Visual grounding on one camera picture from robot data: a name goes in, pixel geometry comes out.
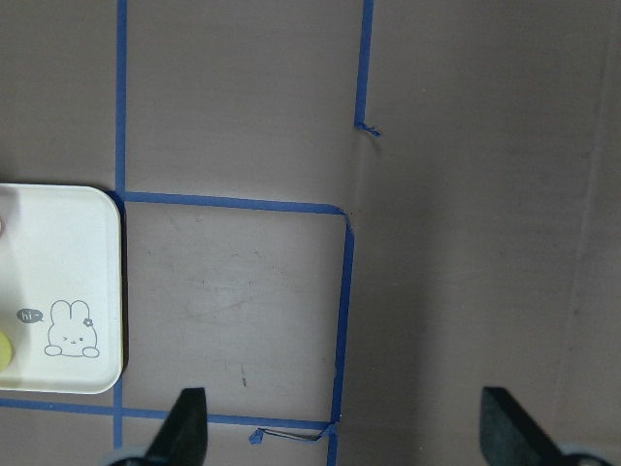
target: cartoon bunny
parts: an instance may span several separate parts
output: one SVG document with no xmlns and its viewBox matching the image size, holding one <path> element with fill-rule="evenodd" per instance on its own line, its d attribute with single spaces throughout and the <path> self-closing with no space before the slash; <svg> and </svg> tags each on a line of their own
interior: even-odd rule
<svg viewBox="0 0 621 466">
<path fill-rule="evenodd" d="M 83 301 L 56 301 L 51 305 L 48 356 L 97 357 L 97 333 Z"/>
</svg>

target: gray surface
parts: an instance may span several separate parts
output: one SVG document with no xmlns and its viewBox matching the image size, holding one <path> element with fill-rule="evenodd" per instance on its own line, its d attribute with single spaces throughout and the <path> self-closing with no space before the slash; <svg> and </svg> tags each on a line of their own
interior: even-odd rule
<svg viewBox="0 0 621 466">
<path fill-rule="evenodd" d="M 360 2 L 129 2 L 128 188 L 340 205 Z"/>
<path fill-rule="evenodd" d="M 328 420 L 340 216 L 129 204 L 126 406 Z"/>
<path fill-rule="evenodd" d="M 123 424 L 123 436 L 128 447 L 144 447 L 150 443 L 162 422 L 152 419 L 128 418 Z M 256 426 L 210 424 L 209 446 L 205 464 L 210 466 L 322 466 L 326 464 L 328 442 L 319 444 L 283 442 L 265 436 L 261 445 L 248 443 Z"/>
<path fill-rule="evenodd" d="M 0 3 L 3 182 L 114 187 L 115 2 Z"/>
<path fill-rule="evenodd" d="M 0 408 L 0 463 L 99 464 L 112 444 L 112 418 Z"/>
<path fill-rule="evenodd" d="M 368 120 L 385 134 L 361 143 L 342 464 L 389 448 L 405 464 L 455 450 L 481 464 L 484 384 L 560 441 L 618 442 L 618 239 L 609 214 L 608 244 L 590 234 L 588 195 L 603 173 L 609 208 L 621 194 L 612 165 L 591 175 L 598 109 L 618 101 L 602 94 L 614 6 L 376 5 Z M 601 249 L 607 286 L 585 269 Z M 599 296 L 576 321 L 575 287 Z"/>
</svg>

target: blue painter's tape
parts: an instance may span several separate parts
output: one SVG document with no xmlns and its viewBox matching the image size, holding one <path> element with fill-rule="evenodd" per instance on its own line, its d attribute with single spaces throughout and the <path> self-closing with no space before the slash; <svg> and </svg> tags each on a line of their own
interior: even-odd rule
<svg viewBox="0 0 621 466">
<path fill-rule="evenodd" d="M 364 0 L 362 7 L 362 29 L 360 32 L 360 55 L 358 58 L 358 80 L 356 83 L 356 107 L 353 124 L 376 137 L 381 133 L 365 123 L 367 112 L 367 88 L 369 85 L 369 65 L 371 62 L 371 36 L 373 33 L 374 0 Z"/>
<path fill-rule="evenodd" d="M 259 199 L 238 199 L 233 197 L 198 196 L 188 194 L 164 194 L 157 192 L 125 193 L 127 202 L 148 202 L 153 204 L 182 204 L 186 206 L 227 207 L 252 211 L 297 212 L 301 214 L 326 214 L 344 216 L 343 209 L 329 204 L 306 202 L 266 201 Z"/>
<path fill-rule="evenodd" d="M 334 433 L 328 441 L 328 460 L 327 466 L 337 466 L 337 452 L 339 451 L 339 434 Z"/>
<path fill-rule="evenodd" d="M 144 419 L 164 419 L 168 415 L 167 411 L 161 410 L 140 410 L 123 408 L 125 417 L 139 417 Z M 211 424 L 232 424 L 232 425 L 267 425 L 270 427 L 281 427 L 291 429 L 323 430 L 329 422 L 300 419 L 278 419 L 274 417 L 251 417 L 251 416 L 224 416 L 209 415 Z"/>
<path fill-rule="evenodd" d="M 113 441 L 114 449 L 123 447 L 123 377 L 114 385 L 113 392 Z"/>
<path fill-rule="evenodd" d="M 55 413 L 73 413 L 76 415 L 111 416 L 113 408 L 108 406 L 75 405 L 71 403 L 49 403 L 46 401 L 13 400 L 0 398 L 0 407 L 19 408 L 23 410 L 50 411 Z"/>
<path fill-rule="evenodd" d="M 127 0 L 116 3 L 116 135 L 115 191 L 125 193 L 125 131 L 127 121 Z"/>
<path fill-rule="evenodd" d="M 347 346 L 347 320 L 349 318 L 349 299 L 353 274 L 353 255 L 355 238 L 349 222 L 345 226 L 345 244 L 343 251 L 343 274 L 341 276 L 341 302 L 339 305 L 339 322 L 337 326 L 337 348 L 335 356 L 335 377 L 332 388 L 331 422 L 341 420 L 343 401 L 343 380 L 345 372 L 345 350 Z"/>
<path fill-rule="evenodd" d="M 299 433 L 291 433 L 291 432 L 282 432 L 279 430 L 266 429 L 264 427 L 259 427 L 248 437 L 248 441 L 251 445 L 260 445 L 263 442 L 264 435 L 271 435 L 273 437 L 279 437 L 282 439 L 293 440 L 295 442 L 305 442 L 307 444 L 315 444 L 319 442 L 324 437 L 329 435 L 333 435 L 337 433 L 337 424 L 329 424 L 325 429 L 323 429 L 319 434 L 316 435 L 308 435 L 308 434 L 299 434 Z"/>
</svg>

